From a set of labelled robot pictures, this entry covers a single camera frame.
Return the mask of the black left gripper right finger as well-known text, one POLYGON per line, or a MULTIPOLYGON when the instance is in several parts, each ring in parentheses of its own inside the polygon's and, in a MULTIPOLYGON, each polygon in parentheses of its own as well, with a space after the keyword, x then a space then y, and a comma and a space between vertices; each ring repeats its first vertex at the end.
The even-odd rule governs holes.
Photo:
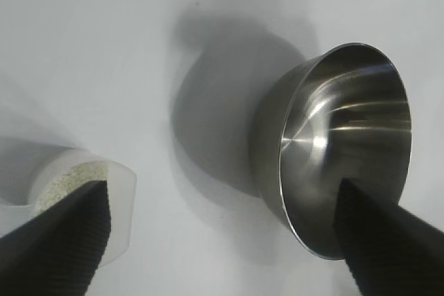
POLYGON ((443 232, 350 180, 334 231, 362 295, 442 295, 443 232))

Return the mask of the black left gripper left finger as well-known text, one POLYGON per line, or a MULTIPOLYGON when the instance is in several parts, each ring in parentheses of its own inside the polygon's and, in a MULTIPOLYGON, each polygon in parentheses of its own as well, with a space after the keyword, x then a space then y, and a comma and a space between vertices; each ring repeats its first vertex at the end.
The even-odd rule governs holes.
POLYGON ((1 237, 1 294, 84 295, 111 228, 107 182, 82 185, 1 237))

